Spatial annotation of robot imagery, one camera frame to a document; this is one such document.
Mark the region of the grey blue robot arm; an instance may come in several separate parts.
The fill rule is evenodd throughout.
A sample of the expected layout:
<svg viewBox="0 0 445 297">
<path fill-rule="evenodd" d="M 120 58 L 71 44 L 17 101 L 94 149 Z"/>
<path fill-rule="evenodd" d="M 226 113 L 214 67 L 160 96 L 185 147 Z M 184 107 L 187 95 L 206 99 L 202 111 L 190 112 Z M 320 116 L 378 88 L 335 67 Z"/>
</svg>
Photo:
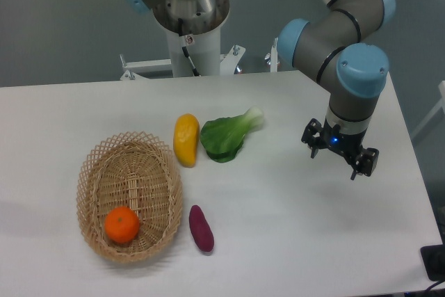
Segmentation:
<svg viewBox="0 0 445 297">
<path fill-rule="evenodd" d="M 127 0 L 135 11 L 152 11 L 168 39 L 175 77 L 223 73 L 220 29 L 229 0 Z M 395 0 L 324 0 L 329 14 L 312 24 L 289 22 L 280 32 L 277 55 L 326 89 L 324 122 L 311 120 L 302 134 L 313 154 L 342 156 L 354 175 L 369 176 L 379 152 L 362 141 L 389 72 L 389 60 L 364 38 L 394 15 Z"/>
</svg>

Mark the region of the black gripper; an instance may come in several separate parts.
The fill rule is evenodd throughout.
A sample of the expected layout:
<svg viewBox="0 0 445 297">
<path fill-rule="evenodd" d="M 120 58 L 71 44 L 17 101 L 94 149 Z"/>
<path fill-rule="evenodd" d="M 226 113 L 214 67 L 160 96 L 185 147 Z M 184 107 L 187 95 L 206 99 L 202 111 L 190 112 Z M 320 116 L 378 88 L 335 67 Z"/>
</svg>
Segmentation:
<svg viewBox="0 0 445 297">
<path fill-rule="evenodd" d="M 352 164 L 353 172 L 350 176 L 354 180 L 358 175 L 370 177 L 377 166 L 379 150 L 369 147 L 363 148 L 362 141 L 365 131 L 358 134 L 342 134 L 337 129 L 339 125 L 331 127 L 327 122 L 321 123 L 312 118 L 305 127 L 301 141 L 311 150 L 313 159 L 319 150 L 327 149 L 342 156 L 348 164 Z"/>
</svg>

